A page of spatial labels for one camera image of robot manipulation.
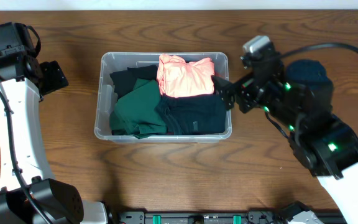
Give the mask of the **dark teal garment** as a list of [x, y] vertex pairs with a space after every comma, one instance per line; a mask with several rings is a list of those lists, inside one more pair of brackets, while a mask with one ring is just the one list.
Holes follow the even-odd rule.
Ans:
[[155, 111], [174, 135], [217, 134], [226, 130], [226, 107], [218, 95], [163, 95]]

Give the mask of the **pink shirt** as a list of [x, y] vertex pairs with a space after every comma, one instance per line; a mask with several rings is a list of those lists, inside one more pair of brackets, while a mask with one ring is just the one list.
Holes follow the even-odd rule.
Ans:
[[212, 76], [215, 76], [211, 58], [186, 62], [177, 55], [161, 54], [157, 82], [162, 95], [173, 98], [214, 93]]

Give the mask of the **clear plastic storage bin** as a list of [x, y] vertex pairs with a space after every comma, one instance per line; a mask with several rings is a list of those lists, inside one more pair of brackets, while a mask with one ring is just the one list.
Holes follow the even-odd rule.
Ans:
[[231, 112], [226, 113], [225, 131], [222, 133], [207, 135], [154, 135], [143, 139], [137, 139], [128, 135], [113, 135], [109, 126], [110, 114], [114, 111], [117, 103], [116, 85], [110, 74], [125, 70], [129, 67], [145, 67], [158, 65], [160, 52], [107, 52], [101, 57], [101, 71], [99, 76], [98, 102], [96, 108], [96, 119], [94, 134], [98, 139], [112, 141], [115, 143], [173, 143], [173, 142], [197, 142], [217, 143], [227, 139], [232, 134]]

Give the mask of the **dark green garment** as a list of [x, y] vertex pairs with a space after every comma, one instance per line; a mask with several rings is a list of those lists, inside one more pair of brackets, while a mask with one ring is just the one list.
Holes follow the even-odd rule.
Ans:
[[131, 92], [118, 99], [109, 117], [113, 135], [135, 136], [165, 135], [167, 125], [156, 112], [161, 94], [155, 80], [138, 79]]

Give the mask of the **black pants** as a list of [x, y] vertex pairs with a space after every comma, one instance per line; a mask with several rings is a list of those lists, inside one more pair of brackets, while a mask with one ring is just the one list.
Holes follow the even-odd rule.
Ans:
[[156, 80], [157, 66], [149, 65], [146, 67], [130, 68], [110, 74], [111, 80], [115, 86], [114, 92], [118, 98], [130, 93], [138, 80]]

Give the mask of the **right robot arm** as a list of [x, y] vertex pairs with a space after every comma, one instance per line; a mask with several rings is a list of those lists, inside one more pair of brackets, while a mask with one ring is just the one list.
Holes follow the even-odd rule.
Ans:
[[250, 73], [236, 82], [213, 77], [214, 87], [227, 109], [262, 109], [345, 221], [358, 223], [358, 137], [333, 113], [334, 85], [323, 65], [311, 59], [285, 65], [283, 58], [266, 43], [242, 56]]

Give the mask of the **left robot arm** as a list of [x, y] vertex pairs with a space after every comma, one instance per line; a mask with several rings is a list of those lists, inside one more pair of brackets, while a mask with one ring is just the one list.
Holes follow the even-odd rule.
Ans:
[[107, 223], [103, 203], [84, 201], [49, 166], [39, 104], [68, 80], [56, 61], [38, 62], [36, 35], [25, 24], [0, 25], [0, 223]]

